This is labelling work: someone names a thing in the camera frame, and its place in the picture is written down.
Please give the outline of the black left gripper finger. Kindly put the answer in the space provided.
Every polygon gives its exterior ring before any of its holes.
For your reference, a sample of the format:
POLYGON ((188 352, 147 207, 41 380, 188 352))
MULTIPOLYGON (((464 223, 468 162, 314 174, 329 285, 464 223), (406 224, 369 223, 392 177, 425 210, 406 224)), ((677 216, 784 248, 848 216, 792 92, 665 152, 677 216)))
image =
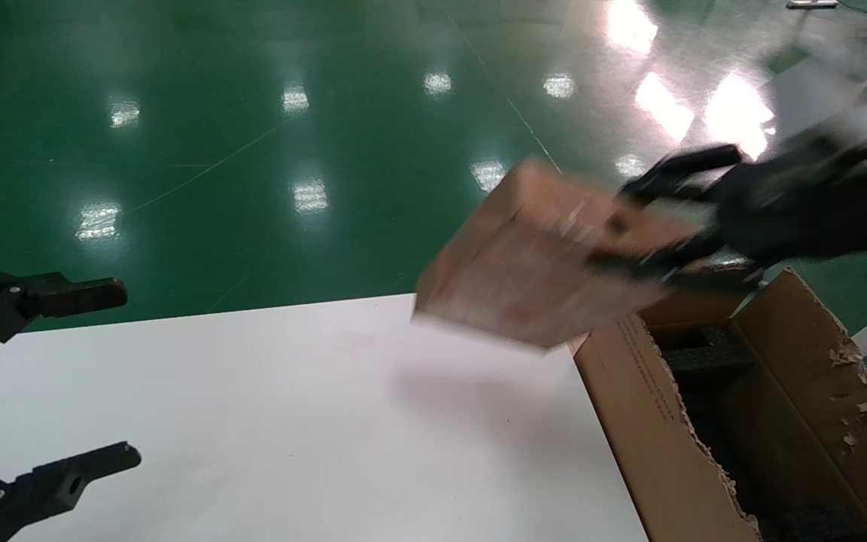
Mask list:
POLYGON ((119 442, 34 467, 11 483, 0 480, 0 541, 76 508, 87 485, 141 464, 141 453, 119 442))
POLYGON ((61 273, 14 276, 0 272, 0 344, 39 317, 69 317, 127 303, 125 285, 107 278, 70 282, 61 273))

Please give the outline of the silver and black right gripper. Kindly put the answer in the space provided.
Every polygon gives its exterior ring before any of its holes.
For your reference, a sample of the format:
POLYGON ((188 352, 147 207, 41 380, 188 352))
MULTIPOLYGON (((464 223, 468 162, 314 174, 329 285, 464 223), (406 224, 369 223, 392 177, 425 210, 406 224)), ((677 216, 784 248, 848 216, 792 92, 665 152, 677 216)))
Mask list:
POLYGON ((716 230, 646 254, 593 251, 593 269, 677 291, 757 291, 764 285, 763 266, 711 258, 726 246, 768 264, 867 251, 864 83, 840 71, 790 69, 768 82, 768 92, 777 138, 757 161, 738 165, 743 155, 737 145, 714 145, 668 155, 622 185, 622 194, 639 202, 716 200, 716 230), (709 185, 688 182, 729 167, 709 185))

